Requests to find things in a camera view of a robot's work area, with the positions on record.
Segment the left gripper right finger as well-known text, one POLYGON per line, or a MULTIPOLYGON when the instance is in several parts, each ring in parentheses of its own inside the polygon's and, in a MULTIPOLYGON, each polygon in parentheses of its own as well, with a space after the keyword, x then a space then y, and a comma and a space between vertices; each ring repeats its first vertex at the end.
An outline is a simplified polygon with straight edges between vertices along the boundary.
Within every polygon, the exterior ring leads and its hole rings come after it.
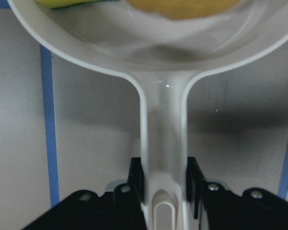
POLYGON ((191 206, 194 219, 198 219, 199 217, 199 202, 204 182, 205 177, 196 158, 188 157, 186 170, 186 197, 191 206))

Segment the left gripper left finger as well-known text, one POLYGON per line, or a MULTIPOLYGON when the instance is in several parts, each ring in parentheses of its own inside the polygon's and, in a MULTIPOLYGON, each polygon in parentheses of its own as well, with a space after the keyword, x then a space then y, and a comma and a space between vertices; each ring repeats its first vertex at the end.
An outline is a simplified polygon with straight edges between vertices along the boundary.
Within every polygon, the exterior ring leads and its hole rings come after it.
POLYGON ((144 172, 140 157, 131 158, 127 181, 135 186, 141 201, 144 201, 144 172))

